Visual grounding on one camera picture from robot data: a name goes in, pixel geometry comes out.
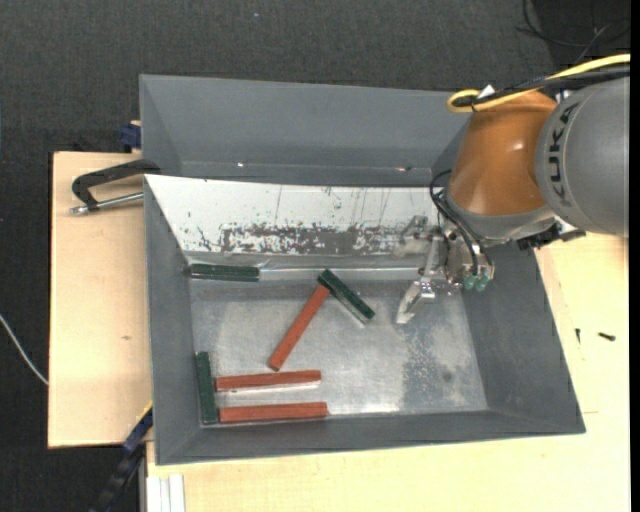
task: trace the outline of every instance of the red wooden stick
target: red wooden stick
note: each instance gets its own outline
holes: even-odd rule
[[[319,382],[322,378],[320,370],[299,370],[280,373],[257,373],[253,375],[229,375],[216,378],[216,391],[232,389],[260,388],[266,386],[283,386]]]
[[[322,286],[321,284],[318,285],[304,308],[302,308],[302,311],[298,314],[293,325],[287,331],[287,334],[284,335],[284,338],[282,338],[282,341],[273,352],[271,359],[269,359],[270,368],[275,371],[279,371],[280,368],[282,368],[282,365],[287,360],[287,357],[289,357],[293,347],[296,346],[296,343],[298,343],[302,333],[305,331],[318,309],[320,309],[320,306],[322,306],[324,299],[329,296],[329,293],[329,288]]]
[[[246,423],[250,421],[324,418],[329,414],[329,409],[326,402],[302,402],[221,407],[218,414],[220,423]]]

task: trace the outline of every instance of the gray carpet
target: gray carpet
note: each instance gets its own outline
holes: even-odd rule
[[[551,4],[532,19],[575,46],[516,30],[522,6],[501,0],[0,0],[0,312],[46,374],[48,154],[121,151],[140,73],[501,87],[565,67],[596,21],[617,23],[610,38],[630,16],[621,1]],[[630,33],[598,43],[586,54],[630,48]],[[115,467],[116,448],[47,451],[46,413],[46,389],[0,331],[2,511],[86,510]],[[122,510],[135,507],[129,492]]]

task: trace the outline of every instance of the cable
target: cable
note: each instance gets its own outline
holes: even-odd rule
[[[18,349],[18,352],[20,352],[20,355],[22,356],[22,359],[24,359],[24,361],[29,365],[29,368],[31,368],[31,371],[36,374],[36,377],[38,377],[42,382],[44,382],[48,386],[49,385],[49,381],[45,378],[44,375],[42,375],[42,373],[40,373],[40,370],[38,370],[38,368],[36,368],[36,365],[33,364],[33,361],[31,361],[31,359],[29,359],[29,356],[27,355],[27,353],[22,348],[22,345],[18,341],[18,338],[13,333],[13,331],[11,330],[11,327],[9,327],[8,322],[4,319],[2,314],[0,314],[0,323],[4,326],[4,328],[9,333],[9,338],[11,338],[11,341],[13,341],[13,343],[16,346],[16,348]]]
[[[551,95],[549,93],[549,90],[580,89],[582,87],[587,87],[588,85],[601,83],[607,80],[614,80],[623,76],[628,76],[630,73],[631,66],[616,66],[607,67],[602,70],[585,71],[566,77],[539,77],[528,80],[527,82],[515,85],[513,87],[501,89],[492,93],[491,96],[488,97],[476,98],[471,94],[471,91],[469,91],[469,96],[461,96],[455,99],[454,106],[456,108],[471,107],[472,109],[475,109],[477,111],[478,107],[486,101],[495,101],[499,98],[510,96],[514,93],[522,91],[530,92],[532,89],[544,88],[545,92],[548,95]]]
[[[579,75],[581,73],[587,73],[589,71],[593,71],[606,66],[613,66],[616,64],[629,64],[631,62],[631,54],[624,53],[621,55],[613,55],[611,57],[604,57],[602,59],[596,59],[590,62],[585,62],[583,64],[579,64],[577,66],[573,66],[569,69],[565,69],[564,71],[560,71],[559,73],[555,73],[549,77],[546,77],[544,80],[552,80],[556,78],[566,78],[574,75]],[[506,95],[498,94],[496,98],[496,94],[492,94],[487,96],[486,98],[482,98],[478,100],[478,96],[480,95],[480,91],[476,89],[465,89],[459,91],[455,94],[452,94],[447,100],[447,109],[450,112],[476,112],[481,110],[487,110],[508,101],[511,101],[515,98],[523,96],[524,94],[528,94],[531,91],[537,90],[542,86],[538,86],[537,82],[532,84],[529,89],[525,89],[523,91],[518,91],[514,93],[509,93]],[[466,103],[471,100],[470,105],[460,106],[460,100],[466,100]]]
[[[460,234],[462,235],[462,238],[464,240],[464,243],[467,246],[467,249],[469,250],[469,253],[471,254],[471,260],[473,261],[473,275],[478,275],[478,257],[475,253],[475,251],[473,250],[473,243],[471,242],[471,238],[469,236],[469,233],[467,233],[465,231],[465,229],[462,227],[461,223],[460,223],[460,219],[455,218],[454,215],[451,215],[451,213],[447,212],[444,204],[441,203],[441,199],[440,197],[438,197],[438,195],[435,193],[434,191],[434,186],[435,183],[442,177],[445,176],[446,174],[450,174],[451,173],[451,169],[449,169],[448,171],[443,171],[440,174],[438,174],[437,176],[435,176],[432,180],[431,183],[429,184],[429,195],[431,196],[431,201],[433,201],[433,204],[435,205],[436,209],[438,210],[439,213],[442,214],[443,217],[449,219],[451,222],[453,222],[456,227],[458,228],[458,230],[460,231]]]
[[[432,183],[435,183],[438,179],[440,179],[441,176],[444,176],[445,174],[451,174],[452,170],[449,169],[448,171],[444,171],[440,174],[438,174],[435,179],[433,180]],[[450,207],[449,205],[444,201],[444,199],[442,199],[442,196],[444,194],[444,189],[441,190],[440,192],[438,192],[437,194],[435,194],[436,199],[439,201],[440,206],[445,210],[443,215],[445,215],[445,217],[449,220],[451,220],[452,222],[455,222],[458,226],[462,227],[462,229],[464,229],[468,235],[473,238],[473,240],[478,244],[478,245],[482,245],[480,242],[480,237],[473,231],[473,229],[471,229],[471,227],[469,226],[469,224],[466,223],[466,221],[464,219],[462,219],[458,214],[456,214]]]
[[[470,227],[469,224],[466,223],[466,221],[464,219],[462,219],[457,213],[455,213],[451,207],[447,204],[446,201],[444,201],[444,199],[442,199],[442,195],[443,195],[444,191],[441,191],[437,194],[437,199],[440,202],[440,205],[442,206],[442,208],[444,208],[444,210],[446,211],[448,218],[452,221],[455,222],[456,225],[458,226],[458,228],[460,229],[460,232],[466,233],[468,238],[470,240],[473,240],[473,242],[475,242],[478,247],[480,248],[480,252],[484,255],[484,257],[487,259],[487,263],[489,265],[493,266],[493,259],[491,258],[491,256],[489,256],[489,253],[487,252],[487,248],[485,247],[485,244],[482,242],[482,239],[480,236],[478,236]]]
[[[562,41],[559,39],[554,39],[552,37],[549,37],[548,35],[540,32],[533,24],[533,22],[531,21],[531,18],[529,17],[529,10],[527,9],[527,0],[522,0],[522,15],[524,17],[524,21],[527,24],[527,28],[522,28],[522,27],[515,27],[515,29],[518,32],[522,32],[523,34],[528,34],[528,35],[532,35],[535,37],[538,37],[539,39],[542,39],[543,41],[547,41],[548,43],[552,43],[552,44],[557,44],[559,46],[567,46],[567,47],[571,47],[571,48],[584,48],[585,46],[587,47],[586,50],[588,51],[588,49],[590,47],[592,47],[598,39],[600,39],[600,37],[602,36],[602,33],[604,33],[604,31],[602,31],[602,33],[599,33],[600,30],[598,30],[598,27],[595,24],[595,16],[594,16],[594,5],[593,5],[593,1],[590,2],[590,12],[591,12],[591,24],[592,24],[592,28],[593,28],[593,32],[594,34],[596,34],[596,37],[594,37],[589,43],[576,43],[573,41]],[[605,29],[610,28],[611,26],[615,25],[616,23],[620,23],[621,21],[628,21],[629,18],[627,17],[622,17],[622,18],[618,18],[610,23],[608,23],[607,25],[605,25]],[[605,39],[603,42],[604,43],[611,43],[613,41],[615,41],[616,39],[622,37],[624,34],[626,34],[627,32],[629,32],[629,30],[631,30],[631,23],[629,23],[629,26],[625,27],[624,29],[622,29],[620,32],[614,34],[613,36]]]

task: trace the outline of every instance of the green block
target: green block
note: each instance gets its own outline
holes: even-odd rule
[[[189,267],[191,277],[197,279],[214,279],[217,281],[246,281],[260,280],[258,267],[239,267],[237,265],[207,265],[194,263]]]
[[[198,397],[200,399],[200,420],[205,425],[218,423],[209,352],[196,352],[196,375],[198,377]]]
[[[353,313],[361,322],[371,320],[375,312],[356,293],[354,293],[331,270],[326,269],[318,276],[318,282],[326,286],[331,294]]]

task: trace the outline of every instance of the wooden table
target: wooden table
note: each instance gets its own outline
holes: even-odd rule
[[[151,398],[142,207],[68,213],[74,177],[136,158],[54,157],[51,448],[121,443]],[[537,257],[586,434],[180,466],[156,466],[150,441],[148,474],[183,474],[189,512],[630,508],[628,243],[589,235]]]

